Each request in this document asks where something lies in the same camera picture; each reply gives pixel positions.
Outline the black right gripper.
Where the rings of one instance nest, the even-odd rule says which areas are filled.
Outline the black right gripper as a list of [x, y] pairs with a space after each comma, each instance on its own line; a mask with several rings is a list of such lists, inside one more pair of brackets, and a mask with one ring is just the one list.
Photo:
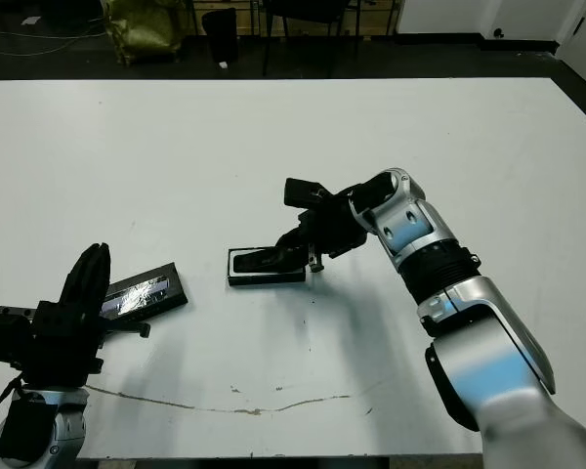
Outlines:
[[334, 259], [366, 243], [367, 230], [356, 220], [347, 192], [324, 199], [299, 217], [300, 225], [283, 234], [276, 247], [276, 269], [324, 269], [323, 254]]

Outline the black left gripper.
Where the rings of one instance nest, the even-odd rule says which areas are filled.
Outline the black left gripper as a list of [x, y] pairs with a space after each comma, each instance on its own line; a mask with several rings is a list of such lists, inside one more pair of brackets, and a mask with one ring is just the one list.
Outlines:
[[0, 362], [22, 373], [31, 386], [82, 386], [99, 374], [97, 357], [110, 332], [149, 336], [145, 322], [100, 316], [110, 277], [106, 243], [85, 249], [67, 275], [61, 302], [35, 309], [0, 306]]

